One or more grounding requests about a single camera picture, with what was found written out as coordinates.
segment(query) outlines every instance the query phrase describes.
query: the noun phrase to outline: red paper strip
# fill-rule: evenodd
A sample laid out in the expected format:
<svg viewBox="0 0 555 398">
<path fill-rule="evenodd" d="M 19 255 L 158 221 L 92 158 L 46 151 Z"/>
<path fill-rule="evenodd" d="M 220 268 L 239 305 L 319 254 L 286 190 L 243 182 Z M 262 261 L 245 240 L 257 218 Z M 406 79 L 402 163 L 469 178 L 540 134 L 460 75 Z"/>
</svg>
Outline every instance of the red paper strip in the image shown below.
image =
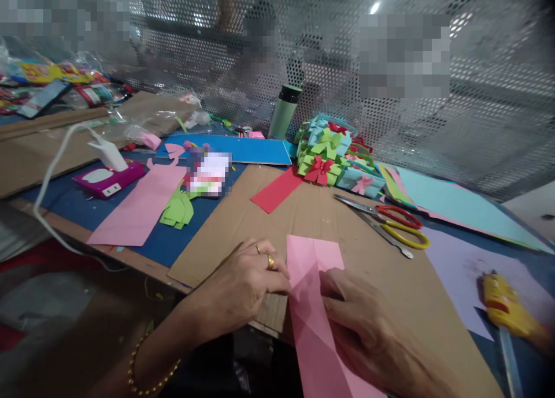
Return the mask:
<svg viewBox="0 0 555 398">
<path fill-rule="evenodd" d="M 289 167 L 251 200 L 266 213 L 273 212 L 302 183 L 302 177 L 297 176 L 297 171 L 297 166 Z"/>
</svg>

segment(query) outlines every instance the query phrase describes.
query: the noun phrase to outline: blue table surface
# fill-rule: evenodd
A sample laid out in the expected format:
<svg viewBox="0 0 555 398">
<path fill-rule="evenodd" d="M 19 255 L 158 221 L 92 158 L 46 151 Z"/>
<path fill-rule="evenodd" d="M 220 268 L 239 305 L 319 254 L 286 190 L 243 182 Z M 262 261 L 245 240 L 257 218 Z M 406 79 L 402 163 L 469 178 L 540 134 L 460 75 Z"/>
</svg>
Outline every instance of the blue table surface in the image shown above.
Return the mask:
<svg viewBox="0 0 555 398">
<path fill-rule="evenodd" d="M 138 152 L 125 152 L 124 156 L 146 163 L 146 160 L 153 155 Z M 169 163 L 169 160 L 162 158 L 154 158 L 153 161 L 154 163 Z M 99 166 L 101 166 L 101 163 L 96 162 L 52 180 L 42 206 L 86 229 L 94 230 L 135 186 L 135 184 L 128 186 L 109 200 L 87 200 L 86 195 L 72 181 L 72 177 Z M 239 178 L 246 168 L 246 165 L 237 163 L 234 164 L 234 166 L 236 171 L 230 172 L 227 189 L 233 185 L 235 180 Z M 20 193 L 19 196 L 34 201 L 38 192 L 39 188 L 36 187 Z M 131 247 L 130 249 L 166 267 L 171 267 L 220 201 L 221 198 L 197 198 L 193 200 L 195 210 L 194 216 L 191 222 L 187 226 L 184 226 L 182 230 L 177 230 L 171 226 L 158 223 L 143 246 Z M 517 222 L 521 223 L 514 215 L 509 212 L 508 214 Z M 424 226 L 428 228 L 440 230 L 476 245 L 479 248 L 518 259 L 528 267 L 534 278 L 555 297 L 555 255 L 532 251 L 514 244 L 505 243 L 495 238 L 483 236 L 468 229 L 459 228 L 455 225 L 429 220 L 421 215 L 418 216 L 422 220 Z M 476 312 L 482 316 L 492 337 L 498 339 L 497 328 L 489 322 L 485 313 L 482 310 L 476 310 Z M 499 385 L 505 392 L 505 395 L 509 396 L 502 355 L 497 344 L 472 332 L 471 336 L 491 368 Z M 513 338 L 513 345 L 519 363 L 519 371 L 525 396 L 539 396 L 541 394 L 541 388 L 543 388 L 544 382 L 549 376 L 549 366 L 547 362 L 525 341 Z"/>
</svg>

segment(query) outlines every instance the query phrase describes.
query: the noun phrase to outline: gold ring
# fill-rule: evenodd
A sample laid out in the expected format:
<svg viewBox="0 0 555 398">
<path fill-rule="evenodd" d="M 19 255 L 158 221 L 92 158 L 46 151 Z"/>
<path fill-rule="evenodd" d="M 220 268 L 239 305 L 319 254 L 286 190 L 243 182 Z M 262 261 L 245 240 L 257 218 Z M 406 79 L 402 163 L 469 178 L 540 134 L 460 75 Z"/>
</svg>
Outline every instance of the gold ring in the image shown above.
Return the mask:
<svg viewBox="0 0 555 398">
<path fill-rule="evenodd" d="M 268 256 L 268 270 L 272 271 L 273 266 L 275 265 L 275 261 L 273 260 L 273 256 L 270 254 L 266 254 Z"/>
</svg>

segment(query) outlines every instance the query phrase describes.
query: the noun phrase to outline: scissors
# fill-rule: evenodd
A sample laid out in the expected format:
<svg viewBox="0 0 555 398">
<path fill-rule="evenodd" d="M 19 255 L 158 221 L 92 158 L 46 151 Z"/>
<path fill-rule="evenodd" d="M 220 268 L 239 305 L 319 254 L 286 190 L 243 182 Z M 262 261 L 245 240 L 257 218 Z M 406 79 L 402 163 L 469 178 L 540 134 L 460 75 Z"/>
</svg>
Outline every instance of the scissors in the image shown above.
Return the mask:
<svg viewBox="0 0 555 398">
<path fill-rule="evenodd" d="M 423 233 L 417 230 L 422 228 L 422 223 L 420 223 L 420 221 L 416 217 L 414 217 L 407 211 L 401 209 L 400 207 L 397 207 L 397 206 L 368 207 L 368 206 L 364 206 L 363 204 L 357 203 L 354 200 L 346 198 L 342 195 L 334 194 L 334 197 L 338 199 L 340 202 L 343 202 L 344 204 L 351 207 L 354 210 L 354 212 L 363 221 L 365 221 L 368 225 L 370 225 L 372 229 L 378 232 L 391 245 L 399 248 L 401 253 L 407 258 L 412 259 L 414 258 L 414 255 L 412 254 L 412 252 L 407 250 L 402 244 L 410 246 L 411 248 L 420 249 L 420 250 L 426 249 L 430 246 L 430 241 L 428 240 L 428 238 L 426 238 L 426 236 Z M 404 218 L 394 215 L 392 211 L 402 214 Z M 363 213 L 366 213 L 372 216 L 372 218 L 375 219 L 379 224 L 370 220 Z M 387 216 L 395 220 L 395 222 L 384 219 L 382 216 L 380 216 L 380 213 L 383 214 L 384 216 Z M 420 240 L 421 243 L 413 242 L 405 238 L 403 235 L 396 232 L 393 228 L 404 230 L 407 233 L 411 233 L 415 235 Z"/>
</svg>

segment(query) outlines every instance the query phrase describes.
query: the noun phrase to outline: hand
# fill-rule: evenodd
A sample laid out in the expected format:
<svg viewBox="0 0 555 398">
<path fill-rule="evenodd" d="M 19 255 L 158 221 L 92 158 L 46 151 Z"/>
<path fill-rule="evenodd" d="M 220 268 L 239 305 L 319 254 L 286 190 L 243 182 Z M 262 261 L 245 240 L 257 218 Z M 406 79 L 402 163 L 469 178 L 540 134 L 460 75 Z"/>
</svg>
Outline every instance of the hand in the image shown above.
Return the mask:
<svg viewBox="0 0 555 398">
<path fill-rule="evenodd" d="M 449 370 L 408 331 L 385 297 L 359 275 L 320 274 L 338 351 L 366 381 L 403 398 L 460 397 Z"/>
<path fill-rule="evenodd" d="M 267 254 L 275 261 L 272 271 Z M 177 307 L 197 327 L 202 344 L 254 319 L 266 293 L 289 294 L 289 278 L 283 257 L 269 240 L 249 239 Z"/>
</svg>

